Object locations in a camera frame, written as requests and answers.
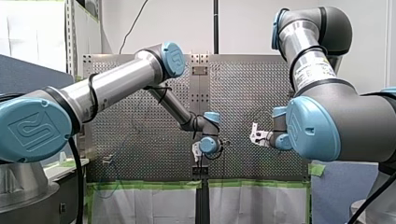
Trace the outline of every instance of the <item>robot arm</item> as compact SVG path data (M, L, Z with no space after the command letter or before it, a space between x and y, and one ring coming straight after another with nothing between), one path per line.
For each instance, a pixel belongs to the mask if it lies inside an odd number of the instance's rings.
M275 108L270 138L258 141L252 132L252 142L293 148L310 160L396 161L393 91L360 96L334 72L351 44L347 16L334 7L282 11L274 32L273 48L288 62L295 95Z
M142 49L134 60L61 90L47 87L0 104L0 161L41 161L54 155L83 123L144 88L155 98L163 98L161 104L184 130L211 134L209 149L219 150L219 114L213 113L215 120L210 113L194 119L172 92L153 88L183 75L184 66L180 48L164 43Z

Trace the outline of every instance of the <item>metal pole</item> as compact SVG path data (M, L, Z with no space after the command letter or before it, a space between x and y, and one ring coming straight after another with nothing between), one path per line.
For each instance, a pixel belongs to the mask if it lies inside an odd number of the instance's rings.
M219 0L213 0L214 54L219 54Z

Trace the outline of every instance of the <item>metal frame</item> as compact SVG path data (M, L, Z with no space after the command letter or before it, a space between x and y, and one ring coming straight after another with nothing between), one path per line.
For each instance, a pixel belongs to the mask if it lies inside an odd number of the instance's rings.
M67 73L75 77L78 72L77 38L75 24L75 0L66 0L65 37Z
M192 54L186 56L191 61L190 69L190 94L191 94L191 111L197 114L204 114L209 111L209 55ZM209 168L208 161L202 157L202 162L195 164L191 154L192 177L194 180L200 180L202 185L196 190L195 194L195 223L210 223L210 200L209 200Z

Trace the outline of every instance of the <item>perforated metal panel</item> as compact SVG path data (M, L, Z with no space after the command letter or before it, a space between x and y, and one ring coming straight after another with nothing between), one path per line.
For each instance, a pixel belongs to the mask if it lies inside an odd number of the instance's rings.
M86 55L84 74L104 72L132 60L133 55ZM189 74L167 81L189 108ZM138 91L100 113L92 123L96 160L88 167L89 181L111 179L191 179L191 134L147 92ZM102 163L113 155L114 165Z
M278 56L210 56L210 109L221 114L220 138L231 142L209 166L211 178L302 180L307 162L249 140L252 122L271 130L274 106L288 103L287 65Z
M132 58L133 55L87 55L84 77ZM187 108L191 93L208 94L210 110L221 114L220 137L231 142L217 161L210 162L211 178L306 179L307 161L294 151L279 154L276 149L257 147L249 140L253 121L259 123L261 130L271 129L273 107L288 102L288 67L278 56L211 55L210 78L199 78L200 83L193 83L210 85L209 92L190 90L191 66L194 65L188 63L184 76L169 80L169 85ZM99 114L92 123L92 142L96 160L88 169L91 182L118 178L191 179L191 133L182 132L146 91L138 91ZM115 155L116 166L102 163L102 158L110 154Z

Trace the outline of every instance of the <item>gray joint housing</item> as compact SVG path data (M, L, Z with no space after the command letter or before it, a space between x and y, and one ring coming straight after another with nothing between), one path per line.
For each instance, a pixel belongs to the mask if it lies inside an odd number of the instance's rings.
M320 103L341 140L338 161L387 161L396 149L396 114L381 96L359 96L345 83L326 83L302 93Z
M279 32L295 21L311 21L318 27L318 43L327 49L329 56L348 53L352 43L352 26L340 9L319 7L287 11L279 24Z
M276 147L276 139L283 133L287 132L286 115L274 118L273 134L269 142L271 147Z
M186 132L198 132L211 135L214 139L219 134L218 127L203 118L193 115L184 107L171 90L167 90L164 84L148 89L151 95L160 101L160 104L179 123L180 128Z

